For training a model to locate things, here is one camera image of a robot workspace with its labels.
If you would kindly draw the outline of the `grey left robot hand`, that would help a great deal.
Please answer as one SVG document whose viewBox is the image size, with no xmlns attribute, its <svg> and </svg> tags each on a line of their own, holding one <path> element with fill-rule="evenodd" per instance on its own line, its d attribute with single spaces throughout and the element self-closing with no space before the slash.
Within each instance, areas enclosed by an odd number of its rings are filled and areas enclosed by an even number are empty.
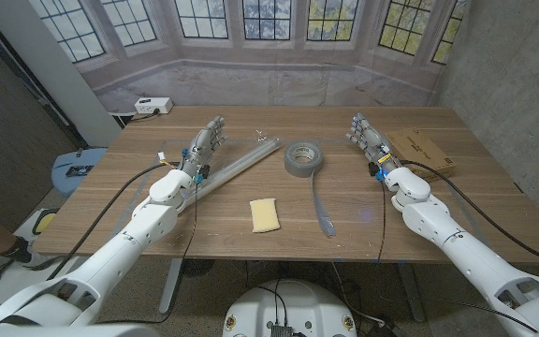
<svg viewBox="0 0 539 337">
<path fill-rule="evenodd" d="M 213 153 L 225 142 L 225 119 L 218 115 L 192 139 L 180 170 L 193 178 L 197 170 L 211 161 Z"/>
</svg>

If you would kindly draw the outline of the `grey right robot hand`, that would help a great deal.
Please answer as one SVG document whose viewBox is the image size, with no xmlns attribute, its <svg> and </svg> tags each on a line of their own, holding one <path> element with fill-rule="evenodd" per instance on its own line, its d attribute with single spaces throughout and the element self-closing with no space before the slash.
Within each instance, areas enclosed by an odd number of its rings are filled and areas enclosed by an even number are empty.
<svg viewBox="0 0 539 337">
<path fill-rule="evenodd" d="M 371 176 L 385 177 L 401 167 L 401 162 L 394 155 L 387 137 L 377 131 L 360 112 L 353 117 L 350 132 L 345 136 L 355 143 L 369 160 Z"/>
</svg>

